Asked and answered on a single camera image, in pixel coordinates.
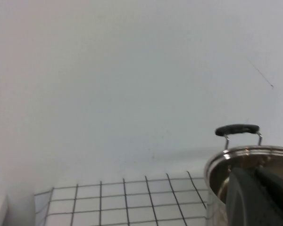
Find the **pot rim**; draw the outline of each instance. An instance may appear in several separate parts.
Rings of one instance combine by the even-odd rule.
[[[233,147],[228,150],[224,150],[221,152],[218,152],[217,154],[213,155],[206,163],[204,168],[204,181],[208,187],[208,192],[217,199],[217,202],[221,205],[224,205],[218,196],[215,194],[215,192],[212,190],[209,181],[210,181],[210,173],[211,171],[220,163],[223,161],[226,161],[233,157],[239,157],[239,156],[246,156],[246,155],[259,155],[259,154],[265,154],[265,155],[277,155],[277,156],[283,156],[283,147],[281,146],[271,146],[271,145],[249,145],[249,146],[238,146]]]

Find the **black handle grip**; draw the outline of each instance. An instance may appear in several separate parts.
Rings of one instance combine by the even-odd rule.
[[[260,130],[259,126],[247,124],[235,124],[219,127],[215,130],[217,136],[237,134],[237,133],[257,133]]]

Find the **grid tile backsplash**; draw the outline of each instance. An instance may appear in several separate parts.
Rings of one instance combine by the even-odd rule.
[[[204,226],[203,178],[55,187],[36,194],[36,226]]]

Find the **stainless steel pot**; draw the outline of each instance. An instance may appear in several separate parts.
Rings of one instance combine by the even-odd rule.
[[[228,149],[230,134],[259,135],[258,145]],[[225,150],[213,156],[206,164],[204,179],[208,186],[207,226],[227,226],[225,209],[229,175],[234,167],[252,170],[266,167],[283,178],[283,147],[261,145],[259,126],[229,125],[216,129],[215,134],[226,138]]]

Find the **pot handle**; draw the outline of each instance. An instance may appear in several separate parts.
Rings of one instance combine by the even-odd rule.
[[[259,135],[259,142],[258,145],[261,145],[262,142],[262,135],[259,132],[260,127],[256,125],[248,125],[248,124],[234,124],[234,125],[227,125],[219,127],[215,130],[215,134],[220,137],[226,138],[225,143],[225,150],[228,149],[229,144],[229,138],[227,135],[230,134],[238,134],[238,133],[252,133],[252,134],[258,134]]]

